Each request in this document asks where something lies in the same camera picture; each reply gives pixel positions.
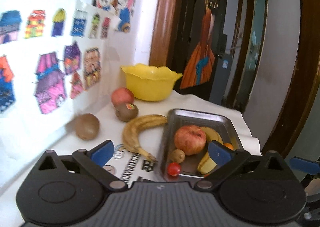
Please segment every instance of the cherry tomato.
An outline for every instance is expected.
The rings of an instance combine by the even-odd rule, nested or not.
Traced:
[[[231,149],[231,150],[234,150],[233,146],[232,146],[230,143],[224,143],[224,145],[225,145],[227,148],[229,148],[229,149]]]
[[[176,162],[172,162],[168,165],[167,170],[169,175],[177,176],[181,171],[181,166]]]

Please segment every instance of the yellow plastic basin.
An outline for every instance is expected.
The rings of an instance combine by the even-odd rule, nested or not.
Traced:
[[[155,67],[144,64],[121,66],[125,72],[127,88],[137,99],[162,101],[169,97],[174,84],[182,77],[168,67]]]

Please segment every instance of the metal tray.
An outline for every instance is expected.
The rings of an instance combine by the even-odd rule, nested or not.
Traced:
[[[207,151],[207,146],[197,155],[186,156],[185,161],[181,163],[181,173],[179,176],[172,177],[167,174],[167,166],[171,163],[169,154],[176,149],[174,145],[174,134],[182,126],[185,125],[197,125],[199,127],[210,127],[217,131],[223,143],[231,143],[235,149],[242,149],[242,145],[238,134],[232,124],[232,122],[217,114],[184,110],[184,109],[173,109],[168,113],[168,124],[164,129],[162,136],[160,150],[157,155],[159,162],[155,167],[155,173],[160,181],[167,182],[185,182],[188,181],[191,185],[194,185],[204,176],[197,172],[197,166]]]

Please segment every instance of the yellow banana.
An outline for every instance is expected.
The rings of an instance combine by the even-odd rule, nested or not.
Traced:
[[[122,144],[130,152],[144,156],[148,161],[156,163],[156,158],[145,151],[139,143],[139,133],[145,129],[166,124],[167,118],[162,115],[145,115],[130,120],[122,131]]]
[[[212,140],[217,140],[223,144],[222,138],[218,132],[209,127],[201,127],[205,132],[207,143],[209,144]],[[207,174],[212,169],[215,168],[217,164],[210,158],[208,151],[205,153],[204,157],[201,159],[198,164],[197,170],[200,174]]]

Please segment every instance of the red apple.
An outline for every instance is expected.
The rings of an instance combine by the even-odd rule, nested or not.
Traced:
[[[111,94],[111,102],[115,107],[122,103],[133,103],[134,95],[129,89],[121,87]]]
[[[176,148],[183,150],[186,156],[198,154],[203,150],[205,143],[205,132],[196,125],[183,126],[174,135]]]

